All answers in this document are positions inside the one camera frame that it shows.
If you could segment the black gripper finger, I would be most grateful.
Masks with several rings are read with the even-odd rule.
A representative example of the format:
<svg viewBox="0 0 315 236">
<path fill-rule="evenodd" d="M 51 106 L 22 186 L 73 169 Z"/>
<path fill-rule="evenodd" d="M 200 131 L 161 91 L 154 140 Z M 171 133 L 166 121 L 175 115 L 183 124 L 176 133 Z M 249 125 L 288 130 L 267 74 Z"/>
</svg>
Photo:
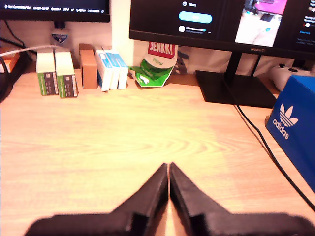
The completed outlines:
<svg viewBox="0 0 315 236">
<path fill-rule="evenodd" d="M 131 231 L 151 231 L 160 210 L 168 201 L 167 164 L 163 163 L 153 175 L 113 213 L 129 216 Z"/>
<path fill-rule="evenodd" d="M 207 233 L 206 214 L 228 211 L 201 191 L 174 163 L 169 168 L 170 198 L 188 233 Z"/>
</svg>

